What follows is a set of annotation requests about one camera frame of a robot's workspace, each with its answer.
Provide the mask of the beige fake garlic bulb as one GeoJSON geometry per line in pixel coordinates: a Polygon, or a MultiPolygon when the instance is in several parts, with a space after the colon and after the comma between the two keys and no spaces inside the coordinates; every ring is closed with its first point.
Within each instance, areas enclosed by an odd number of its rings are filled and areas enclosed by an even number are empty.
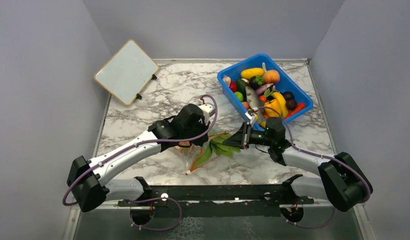
{"type": "Polygon", "coordinates": [[[223,78],[222,78],[222,80],[223,80],[223,82],[227,85],[227,86],[230,86],[230,84],[231,84],[231,78],[229,77],[229,76],[223,76],[223,78]]]}

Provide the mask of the clear zip top bag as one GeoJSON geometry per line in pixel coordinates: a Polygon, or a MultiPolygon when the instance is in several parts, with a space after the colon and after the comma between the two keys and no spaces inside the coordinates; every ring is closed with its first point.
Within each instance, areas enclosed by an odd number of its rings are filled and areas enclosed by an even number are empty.
{"type": "MultiPolygon", "coordinates": [[[[210,130],[210,132],[208,133],[208,141],[209,141],[210,138],[211,138],[210,135],[220,134],[220,133],[222,133],[222,132],[227,132],[227,131],[226,131],[226,130],[222,130],[221,128],[219,128],[219,127],[217,127],[217,126],[216,126],[216,127],[213,127],[213,128],[210,130]]],[[[183,169],[183,174],[184,174],[184,175],[187,176],[187,175],[191,174],[193,171],[199,169],[199,168],[197,168],[197,169],[195,169],[195,170],[190,170],[190,167],[191,167],[191,164],[192,164],[193,159],[194,159],[194,157],[195,157],[195,154],[198,152],[199,148],[205,146],[205,144],[206,144],[207,142],[205,142],[202,146],[193,145],[193,144],[192,144],[191,149],[182,149],[182,150],[180,150],[177,146],[173,148],[173,151],[176,152],[176,154],[181,158],[181,160],[182,160],[182,162],[183,162],[183,167],[182,167],[182,169],[183,169]]]]}

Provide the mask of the green fake leafy vegetable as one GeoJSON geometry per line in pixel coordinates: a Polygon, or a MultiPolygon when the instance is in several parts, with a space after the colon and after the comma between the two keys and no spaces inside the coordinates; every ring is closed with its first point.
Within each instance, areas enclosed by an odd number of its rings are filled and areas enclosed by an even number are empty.
{"type": "Polygon", "coordinates": [[[231,136],[232,135],[230,133],[225,131],[219,134],[210,135],[210,140],[205,144],[205,146],[200,147],[198,152],[195,154],[190,170],[201,168],[219,156],[232,158],[234,153],[240,153],[241,150],[239,147],[223,144],[223,141],[227,140],[231,136]]]}

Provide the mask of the red fake pepper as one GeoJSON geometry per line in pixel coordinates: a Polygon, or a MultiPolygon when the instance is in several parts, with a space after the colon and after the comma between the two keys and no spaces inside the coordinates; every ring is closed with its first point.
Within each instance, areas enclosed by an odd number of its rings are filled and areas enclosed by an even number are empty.
{"type": "Polygon", "coordinates": [[[288,119],[289,117],[295,115],[296,113],[303,110],[305,107],[306,107],[305,103],[303,103],[303,102],[298,103],[295,109],[289,111],[289,113],[286,115],[285,119],[288,119]]]}

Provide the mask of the yellow fake squash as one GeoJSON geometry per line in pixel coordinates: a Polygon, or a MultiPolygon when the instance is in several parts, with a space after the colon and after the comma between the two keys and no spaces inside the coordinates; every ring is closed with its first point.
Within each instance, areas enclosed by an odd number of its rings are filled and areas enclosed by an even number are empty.
{"type": "Polygon", "coordinates": [[[254,68],[248,68],[243,71],[241,71],[240,76],[243,79],[250,80],[252,77],[262,77],[264,75],[265,71],[260,68],[260,67],[254,67],[254,68]]]}

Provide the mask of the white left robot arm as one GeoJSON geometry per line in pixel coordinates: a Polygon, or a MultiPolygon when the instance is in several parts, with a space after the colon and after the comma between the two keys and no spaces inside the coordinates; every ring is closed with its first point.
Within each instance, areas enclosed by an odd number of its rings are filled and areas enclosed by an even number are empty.
{"type": "Polygon", "coordinates": [[[75,158],[66,181],[67,193],[73,194],[82,212],[89,212],[112,200],[133,200],[140,206],[148,203],[150,192],[144,179],[120,180],[115,177],[137,162],[181,142],[203,145],[213,126],[209,118],[216,115],[214,104],[190,103],[177,115],[155,121],[132,141],[109,153],[89,160],[83,156],[75,158]]]}

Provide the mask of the yellow fake banana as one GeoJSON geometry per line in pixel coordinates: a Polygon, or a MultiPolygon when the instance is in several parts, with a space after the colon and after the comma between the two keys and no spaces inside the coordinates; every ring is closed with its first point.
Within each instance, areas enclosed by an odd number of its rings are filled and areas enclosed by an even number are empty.
{"type": "Polygon", "coordinates": [[[286,118],[289,111],[286,108],[286,100],[283,97],[283,95],[280,92],[273,92],[272,96],[280,103],[281,109],[282,109],[282,116],[283,118],[286,118]]]}

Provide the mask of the orange fake pineapple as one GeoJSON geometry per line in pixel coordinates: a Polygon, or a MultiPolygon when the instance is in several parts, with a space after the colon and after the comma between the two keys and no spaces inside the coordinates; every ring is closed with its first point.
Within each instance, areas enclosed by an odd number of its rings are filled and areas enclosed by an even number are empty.
{"type": "Polygon", "coordinates": [[[191,144],[191,142],[189,142],[189,141],[182,141],[182,142],[180,142],[180,143],[178,144],[177,147],[178,147],[180,150],[183,150],[183,149],[191,149],[192,144],[191,144]]]}

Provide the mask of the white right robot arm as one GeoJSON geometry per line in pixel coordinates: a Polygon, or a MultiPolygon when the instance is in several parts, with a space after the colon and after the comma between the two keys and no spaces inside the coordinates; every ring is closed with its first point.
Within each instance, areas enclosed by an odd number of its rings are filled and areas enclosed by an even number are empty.
{"type": "Polygon", "coordinates": [[[243,123],[223,144],[240,149],[249,145],[267,146],[274,162],[313,173],[313,177],[298,175],[283,183],[281,197],[289,204],[300,197],[312,197],[328,200],[337,210],[346,212],[369,200],[373,187],[350,154],[341,152],[331,156],[300,148],[286,138],[290,133],[280,118],[271,117],[263,130],[243,123]]]}

